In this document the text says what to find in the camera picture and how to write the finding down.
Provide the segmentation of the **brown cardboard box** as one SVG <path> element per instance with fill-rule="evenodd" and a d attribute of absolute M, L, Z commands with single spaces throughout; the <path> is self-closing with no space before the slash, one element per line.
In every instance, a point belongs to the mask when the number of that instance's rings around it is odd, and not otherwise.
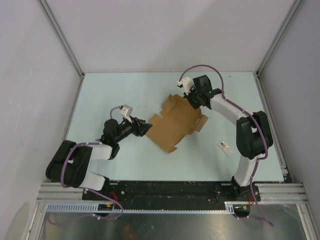
<path fill-rule="evenodd" d="M 146 136 L 168 154 L 177 149 L 176 145 L 185 136 L 200 132 L 209 119 L 178 94 L 169 95 L 161 108 L 160 114 L 148 120 L 152 127 Z"/>

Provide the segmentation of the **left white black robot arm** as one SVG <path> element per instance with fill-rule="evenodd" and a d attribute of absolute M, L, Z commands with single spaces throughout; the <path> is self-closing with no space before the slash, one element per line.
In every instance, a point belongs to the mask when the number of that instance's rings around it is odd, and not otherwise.
<path fill-rule="evenodd" d="M 121 123 L 109 119 L 96 142 L 64 140 L 47 166 L 45 176 L 65 188 L 92 189 L 98 199 L 105 200 L 110 196 L 111 188 L 105 184 L 106 177 L 88 170 L 89 163 L 113 160 L 120 150 L 120 141 L 129 135 L 143 137 L 152 126 L 143 119 L 131 116 Z"/>

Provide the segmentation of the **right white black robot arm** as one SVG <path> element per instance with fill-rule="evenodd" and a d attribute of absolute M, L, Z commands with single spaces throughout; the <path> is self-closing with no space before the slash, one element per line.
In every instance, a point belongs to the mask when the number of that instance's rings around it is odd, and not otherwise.
<path fill-rule="evenodd" d="M 196 78 L 184 77 L 177 86 L 184 90 L 183 97 L 198 109 L 207 107 L 221 114 L 236 129 L 236 147 L 240 153 L 238 168 L 231 179 L 231 196 L 242 201 L 249 194 L 259 161 L 268 157 L 273 138 L 265 112 L 249 112 L 228 99 L 222 89 L 212 88 L 207 75 Z"/>

